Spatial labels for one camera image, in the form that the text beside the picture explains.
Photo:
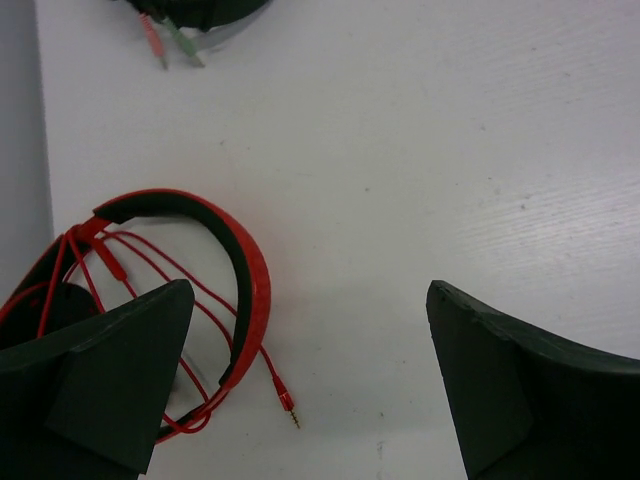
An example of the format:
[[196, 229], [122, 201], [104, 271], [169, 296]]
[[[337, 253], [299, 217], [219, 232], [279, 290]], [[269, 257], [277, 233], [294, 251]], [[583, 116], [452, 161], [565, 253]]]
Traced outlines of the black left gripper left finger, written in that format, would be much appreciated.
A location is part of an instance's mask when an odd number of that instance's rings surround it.
[[135, 479], [149, 466], [194, 307], [185, 280], [99, 313], [83, 288], [1, 318], [1, 475]]

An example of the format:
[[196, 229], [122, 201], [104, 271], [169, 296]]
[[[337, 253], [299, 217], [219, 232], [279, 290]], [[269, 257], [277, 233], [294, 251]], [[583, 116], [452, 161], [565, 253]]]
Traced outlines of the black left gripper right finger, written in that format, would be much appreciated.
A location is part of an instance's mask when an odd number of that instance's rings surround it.
[[636, 479], [639, 362], [442, 281], [426, 311], [470, 479]]

